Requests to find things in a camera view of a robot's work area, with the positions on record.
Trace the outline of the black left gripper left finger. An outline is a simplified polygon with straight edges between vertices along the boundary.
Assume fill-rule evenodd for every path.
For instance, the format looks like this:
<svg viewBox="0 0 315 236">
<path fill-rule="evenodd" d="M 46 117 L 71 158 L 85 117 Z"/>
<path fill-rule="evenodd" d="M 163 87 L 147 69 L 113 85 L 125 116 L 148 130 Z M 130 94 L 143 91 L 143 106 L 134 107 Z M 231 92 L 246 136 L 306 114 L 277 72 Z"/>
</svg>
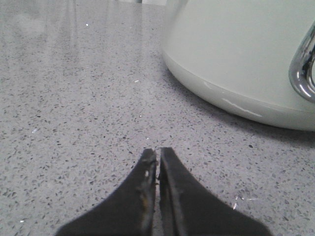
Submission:
<svg viewBox="0 0 315 236">
<path fill-rule="evenodd" d="M 156 153 L 145 149 L 123 183 L 102 203 L 63 225 L 58 236 L 150 236 L 156 197 Z"/>
</svg>

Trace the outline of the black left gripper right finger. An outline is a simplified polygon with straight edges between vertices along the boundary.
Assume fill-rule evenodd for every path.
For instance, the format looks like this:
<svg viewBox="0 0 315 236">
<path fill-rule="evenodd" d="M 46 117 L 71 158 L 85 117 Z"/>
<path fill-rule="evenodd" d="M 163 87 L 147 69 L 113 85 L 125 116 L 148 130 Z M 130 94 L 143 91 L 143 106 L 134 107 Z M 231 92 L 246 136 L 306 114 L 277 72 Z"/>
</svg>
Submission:
<svg viewBox="0 0 315 236">
<path fill-rule="evenodd" d="M 174 150 L 160 157 L 160 210 L 166 236 L 269 236 L 263 224 L 232 209 L 204 188 Z"/>
</svg>

